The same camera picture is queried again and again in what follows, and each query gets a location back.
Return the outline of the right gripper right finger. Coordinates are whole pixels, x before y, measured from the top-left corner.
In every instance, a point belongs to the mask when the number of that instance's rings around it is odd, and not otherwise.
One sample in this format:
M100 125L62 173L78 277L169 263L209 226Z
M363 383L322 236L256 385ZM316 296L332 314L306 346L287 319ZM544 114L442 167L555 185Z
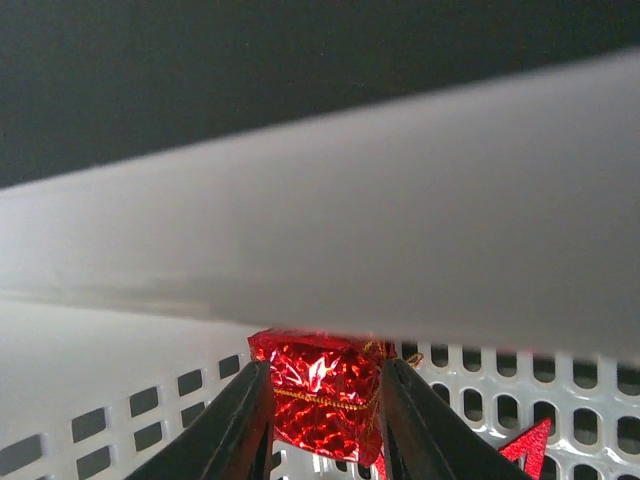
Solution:
M384 362L380 397L387 478L529 478L469 428L404 360Z

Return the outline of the red gift box ornament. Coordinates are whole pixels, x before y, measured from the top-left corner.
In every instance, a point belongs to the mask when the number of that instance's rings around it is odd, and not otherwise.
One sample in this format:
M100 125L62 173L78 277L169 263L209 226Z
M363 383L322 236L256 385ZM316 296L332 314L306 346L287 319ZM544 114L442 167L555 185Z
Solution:
M383 364L390 341L269 329L248 338L251 358L270 364L279 441L364 467L382 450Z

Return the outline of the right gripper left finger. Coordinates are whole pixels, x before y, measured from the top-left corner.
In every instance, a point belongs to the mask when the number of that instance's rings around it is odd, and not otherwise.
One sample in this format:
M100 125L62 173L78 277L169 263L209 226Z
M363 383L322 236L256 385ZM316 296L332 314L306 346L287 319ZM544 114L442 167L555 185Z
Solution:
M273 423L270 364L253 361L186 430L128 479L268 479Z

